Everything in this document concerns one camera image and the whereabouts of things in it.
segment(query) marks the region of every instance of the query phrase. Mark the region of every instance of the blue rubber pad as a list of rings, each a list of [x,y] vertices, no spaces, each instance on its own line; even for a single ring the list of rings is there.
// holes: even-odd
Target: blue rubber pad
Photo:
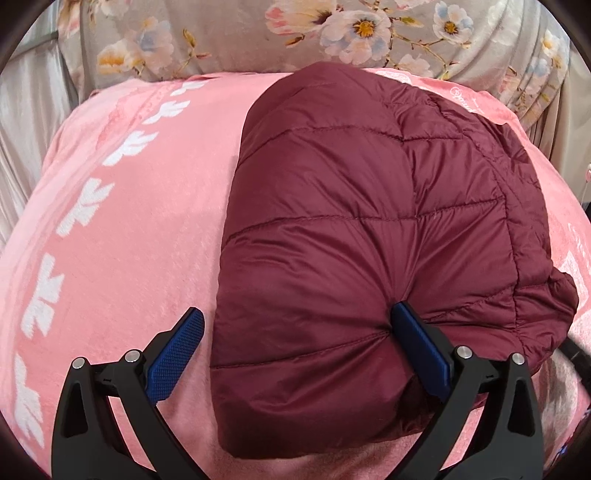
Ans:
[[[165,400],[173,392],[204,331],[203,313],[195,309],[156,357],[146,376],[146,395],[152,405]]]
[[[390,322],[394,337],[406,353],[423,388],[429,395],[445,402],[452,391],[450,367],[421,322],[403,303],[392,307]]]

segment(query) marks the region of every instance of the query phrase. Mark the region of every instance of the down jacket hood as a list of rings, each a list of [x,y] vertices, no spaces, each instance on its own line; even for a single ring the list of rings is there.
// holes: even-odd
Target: down jacket hood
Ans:
[[[578,298],[530,159],[509,126],[373,73],[279,80],[246,118],[223,233],[222,447],[286,458],[425,428],[438,401],[392,337],[401,300],[452,344],[539,369]]]

